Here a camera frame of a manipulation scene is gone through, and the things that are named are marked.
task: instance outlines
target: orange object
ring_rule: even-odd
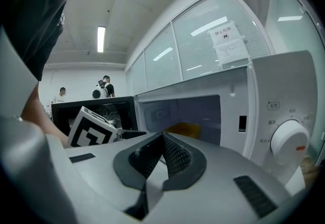
[[[178,123],[165,130],[166,132],[192,137],[195,139],[200,138],[201,126],[199,124]]]
[[[298,146],[296,148],[296,151],[302,151],[302,150],[305,150],[306,146]]]

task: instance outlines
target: paper sign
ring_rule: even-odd
[[[210,30],[209,34],[214,46],[242,38],[233,21]]]
[[[227,41],[214,47],[221,65],[249,57],[242,38]]]

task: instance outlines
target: ceiling light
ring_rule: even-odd
[[[97,51],[104,52],[105,27],[99,26],[97,33]]]
[[[172,51],[173,48],[168,48],[165,51],[163,51],[161,54],[159,54],[155,59],[153,59],[154,61],[159,60],[161,57],[163,57],[165,54],[169,53],[170,51]]]
[[[222,23],[225,23],[225,22],[227,22],[227,21],[228,21],[227,17],[224,16],[224,17],[222,17],[222,18],[220,18],[220,19],[218,19],[218,20],[215,20],[215,21],[213,21],[213,22],[211,22],[211,23],[208,23],[208,24],[202,26],[201,28],[199,28],[199,29],[197,29],[197,30],[191,32],[191,35],[192,35],[192,36],[196,36],[196,35],[198,35],[198,34],[200,34],[200,33],[203,33],[204,31],[206,31],[206,30],[208,30],[208,29],[210,29],[210,28],[212,28],[212,27],[215,27],[215,26],[217,26],[217,25],[219,25],[219,24],[222,24]]]
[[[280,17],[278,22],[296,21],[296,20],[301,20],[302,18],[303,18],[302,15],[300,15],[300,16],[286,16],[286,17]]]
[[[201,75],[205,75],[205,74],[208,74],[208,73],[212,73],[212,72],[206,72],[206,73],[202,73]]]
[[[202,65],[199,65],[199,66],[196,66],[196,67],[190,68],[190,69],[188,69],[187,71],[194,70],[194,69],[199,68],[199,67],[202,67]]]

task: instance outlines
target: black microwave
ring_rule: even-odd
[[[65,135],[69,135],[81,107],[106,118],[117,129],[138,130],[134,98],[122,97],[52,104],[53,122]]]

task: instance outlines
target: man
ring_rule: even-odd
[[[52,100],[52,104],[56,103],[63,103],[64,102],[64,96],[66,95],[67,91],[66,88],[61,88],[60,92],[55,95],[55,97]]]
[[[110,77],[104,76],[103,81],[106,82],[105,88],[107,90],[107,97],[108,98],[114,98],[115,97],[114,86],[111,84]]]
[[[63,9],[67,0],[15,0],[4,26],[17,53],[29,70],[42,80],[43,68],[63,31]],[[57,136],[63,146],[68,137],[46,115],[38,85],[30,95],[21,117],[37,124],[45,134]]]

